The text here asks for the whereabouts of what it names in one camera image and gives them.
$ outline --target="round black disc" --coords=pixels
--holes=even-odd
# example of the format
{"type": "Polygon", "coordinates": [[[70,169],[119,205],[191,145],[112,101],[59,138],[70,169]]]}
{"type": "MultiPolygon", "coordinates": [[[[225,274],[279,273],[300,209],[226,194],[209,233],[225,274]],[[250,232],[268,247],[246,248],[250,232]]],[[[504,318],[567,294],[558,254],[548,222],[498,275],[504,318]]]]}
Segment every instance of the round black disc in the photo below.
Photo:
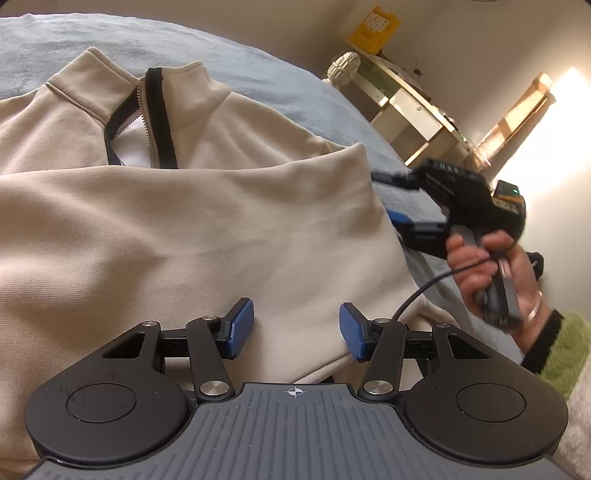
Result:
{"type": "Polygon", "coordinates": [[[552,387],[508,359],[453,360],[410,390],[404,411],[437,450],[496,465],[551,452],[568,415],[552,387]]]}

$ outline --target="finger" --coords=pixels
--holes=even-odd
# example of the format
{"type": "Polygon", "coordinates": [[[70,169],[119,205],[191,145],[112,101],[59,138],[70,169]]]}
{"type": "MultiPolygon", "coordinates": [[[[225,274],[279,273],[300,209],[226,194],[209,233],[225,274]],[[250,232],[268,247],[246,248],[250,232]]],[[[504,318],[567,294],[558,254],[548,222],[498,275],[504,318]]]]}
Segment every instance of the finger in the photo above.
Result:
{"type": "Polygon", "coordinates": [[[456,248],[460,248],[463,245],[464,245],[464,238],[459,233],[454,233],[453,235],[450,235],[445,242],[447,252],[451,252],[452,250],[455,250],[456,248]]]}
{"type": "Polygon", "coordinates": [[[465,279],[460,285],[462,299],[468,310],[478,316],[482,316],[480,306],[475,300],[476,292],[484,290],[492,282],[492,276],[483,274],[474,274],[465,279]]]}
{"type": "Polygon", "coordinates": [[[467,265],[468,263],[490,257],[489,252],[483,248],[479,248],[476,245],[465,245],[450,252],[447,256],[447,263],[450,267],[456,269],[461,265],[467,265]]]}
{"type": "Polygon", "coordinates": [[[504,230],[497,230],[494,233],[484,235],[480,244],[487,250],[499,251],[506,250],[515,243],[513,237],[504,230]]]}
{"type": "MultiPolygon", "coordinates": [[[[463,268],[463,267],[467,267],[468,265],[472,264],[473,262],[467,262],[465,264],[459,265],[457,268],[463,268]]],[[[484,262],[480,265],[477,265],[475,267],[472,268],[468,268],[467,270],[461,271],[459,273],[454,274],[453,278],[456,281],[456,283],[459,285],[460,283],[462,283],[465,279],[467,279],[468,277],[470,277],[471,275],[475,275],[475,274],[482,274],[482,275],[489,275],[489,276],[493,276],[496,271],[498,270],[498,265],[495,261],[489,261],[489,262],[484,262]]]]}

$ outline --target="metal pivot screw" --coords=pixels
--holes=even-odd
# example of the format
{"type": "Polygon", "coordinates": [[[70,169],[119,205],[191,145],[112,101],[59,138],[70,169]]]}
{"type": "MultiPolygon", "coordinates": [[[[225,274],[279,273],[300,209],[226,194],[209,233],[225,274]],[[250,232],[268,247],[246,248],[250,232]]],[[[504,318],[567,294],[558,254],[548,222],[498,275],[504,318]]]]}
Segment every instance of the metal pivot screw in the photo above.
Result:
{"type": "Polygon", "coordinates": [[[385,380],[370,380],[363,386],[363,389],[372,395],[385,395],[394,390],[394,387],[385,380]]]}
{"type": "Polygon", "coordinates": [[[220,380],[210,380],[209,382],[202,383],[201,387],[199,387],[199,390],[203,395],[218,397],[219,395],[228,393],[228,390],[230,390],[230,385],[220,380]]]}

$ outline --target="black zipper trim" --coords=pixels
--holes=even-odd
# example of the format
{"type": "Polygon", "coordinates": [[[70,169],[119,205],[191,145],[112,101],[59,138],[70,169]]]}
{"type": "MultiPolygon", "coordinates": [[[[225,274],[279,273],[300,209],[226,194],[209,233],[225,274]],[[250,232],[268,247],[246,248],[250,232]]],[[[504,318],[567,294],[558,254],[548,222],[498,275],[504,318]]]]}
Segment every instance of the black zipper trim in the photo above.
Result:
{"type": "Polygon", "coordinates": [[[119,127],[121,127],[121,125],[123,125],[127,119],[138,110],[138,108],[138,96],[134,89],[125,101],[117,107],[117,110],[113,112],[113,115],[111,115],[111,118],[109,118],[109,121],[105,125],[105,147],[107,150],[107,161],[109,162],[109,165],[123,165],[115,153],[115,150],[111,147],[111,142],[115,139],[119,127]]]}
{"type": "Polygon", "coordinates": [[[152,127],[155,147],[158,150],[159,166],[160,168],[178,169],[173,138],[170,135],[170,124],[166,115],[166,105],[162,95],[162,68],[148,69],[144,88],[148,121],[152,127]]]}

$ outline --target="bed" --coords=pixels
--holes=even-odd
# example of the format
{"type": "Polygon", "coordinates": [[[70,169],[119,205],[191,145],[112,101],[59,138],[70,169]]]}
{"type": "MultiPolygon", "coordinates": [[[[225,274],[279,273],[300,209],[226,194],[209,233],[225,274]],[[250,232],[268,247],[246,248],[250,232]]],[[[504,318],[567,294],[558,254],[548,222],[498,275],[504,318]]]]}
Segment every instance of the bed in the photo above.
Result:
{"type": "MultiPolygon", "coordinates": [[[[365,144],[372,169],[405,169],[396,152],[363,116],[333,87],[311,73],[259,49],[179,25],[102,14],[25,15],[0,18],[0,99],[22,95],[89,46],[101,49],[127,71],[140,76],[150,66],[180,66],[203,60],[216,80],[262,102],[313,133],[342,145],[365,144]]],[[[435,220],[441,213],[422,192],[375,185],[388,209],[415,220],[435,220]]],[[[417,284],[446,269],[434,257],[405,251],[417,284]]],[[[427,291],[466,331],[520,361],[508,335],[484,324],[465,309],[452,279],[427,291]]]]}

